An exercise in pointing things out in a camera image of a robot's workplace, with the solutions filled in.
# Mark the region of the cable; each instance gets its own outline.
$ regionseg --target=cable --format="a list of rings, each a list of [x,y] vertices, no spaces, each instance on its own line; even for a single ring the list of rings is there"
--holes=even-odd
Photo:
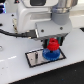
[[[14,37],[24,37],[24,38],[37,38],[35,30],[30,30],[29,32],[21,33],[21,34],[16,34],[16,33],[9,33],[7,31],[4,31],[0,29],[0,33],[8,35],[8,36],[14,36]]]

